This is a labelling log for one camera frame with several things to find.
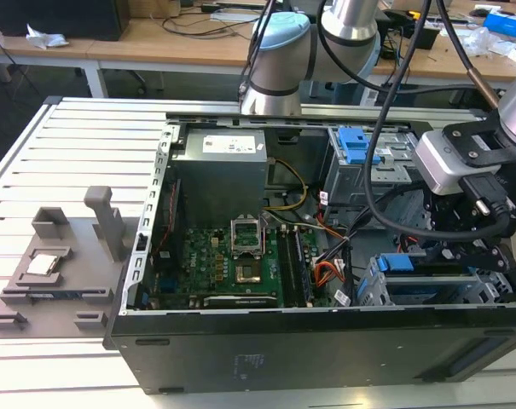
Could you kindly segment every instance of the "orange wire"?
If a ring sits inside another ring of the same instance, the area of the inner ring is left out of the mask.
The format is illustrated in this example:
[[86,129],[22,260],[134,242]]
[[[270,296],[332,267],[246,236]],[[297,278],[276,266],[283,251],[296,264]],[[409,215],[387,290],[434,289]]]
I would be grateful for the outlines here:
[[[330,269],[324,277],[320,278],[320,270],[322,267],[327,267]],[[339,273],[339,270],[333,265],[331,262],[319,262],[315,266],[315,282],[316,285],[322,287],[328,280],[332,277],[332,274],[335,274],[341,281],[345,282],[345,278]]]
[[335,237],[338,237],[340,239],[344,239],[345,237],[339,233],[337,233],[335,230],[330,228],[329,226],[326,226],[322,221],[322,216],[320,216],[320,213],[316,216],[316,221],[318,224],[320,224],[328,233],[332,234]]

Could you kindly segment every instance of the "power supply label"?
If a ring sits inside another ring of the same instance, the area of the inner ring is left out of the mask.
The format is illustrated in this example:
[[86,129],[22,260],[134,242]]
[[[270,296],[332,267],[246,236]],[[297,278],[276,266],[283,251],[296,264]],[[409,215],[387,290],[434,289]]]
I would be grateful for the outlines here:
[[207,135],[203,153],[256,153],[256,139],[249,135]]

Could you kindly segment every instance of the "small label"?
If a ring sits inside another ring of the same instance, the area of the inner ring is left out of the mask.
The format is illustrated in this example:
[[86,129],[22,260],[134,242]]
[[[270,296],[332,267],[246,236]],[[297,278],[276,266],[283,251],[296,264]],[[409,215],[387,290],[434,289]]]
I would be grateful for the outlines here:
[[480,148],[484,151],[490,151],[490,147],[485,143],[485,141],[479,135],[472,135],[472,139],[478,144]]
[[337,301],[339,301],[339,304],[341,304],[343,307],[346,306],[346,304],[349,301],[349,297],[347,297],[345,294],[343,294],[343,291],[337,290],[335,292],[335,295],[333,296]]
[[203,153],[256,153],[256,140],[248,135],[207,135]]
[[384,147],[384,148],[378,147],[377,149],[375,149],[375,154],[378,156],[385,156],[385,155],[392,156],[392,152],[388,147]]
[[328,192],[320,191],[320,204],[322,206],[328,205]]
[[53,294],[29,294],[30,298],[55,298]]

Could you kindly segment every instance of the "yellow wire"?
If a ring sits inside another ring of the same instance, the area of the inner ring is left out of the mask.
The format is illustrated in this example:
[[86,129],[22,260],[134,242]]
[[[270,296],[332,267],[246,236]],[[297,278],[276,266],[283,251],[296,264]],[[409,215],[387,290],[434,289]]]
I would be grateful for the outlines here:
[[301,196],[301,199],[299,200],[298,203],[289,204],[287,206],[269,206],[269,207],[264,207],[264,210],[291,210],[291,209],[295,209],[295,208],[299,207],[300,205],[302,205],[305,202],[305,200],[307,199],[307,185],[305,185],[303,177],[301,177],[299,175],[299,173],[292,166],[290,166],[290,164],[288,162],[285,162],[282,159],[275,159],[275,162],[280,162],[281,164],[286,166],[288,169],[290,169],[294,173],[294,175],[296,175],[296,177],[301,182],[301,187],[303,188],[303,196]]

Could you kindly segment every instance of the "black computer case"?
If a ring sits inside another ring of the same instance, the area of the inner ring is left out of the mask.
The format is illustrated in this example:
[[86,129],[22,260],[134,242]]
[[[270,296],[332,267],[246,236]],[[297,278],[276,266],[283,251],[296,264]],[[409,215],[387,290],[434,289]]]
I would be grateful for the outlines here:
[[0,0],[4,36],[34,30],[66,37],[117,41],[129,25],[128,0]]

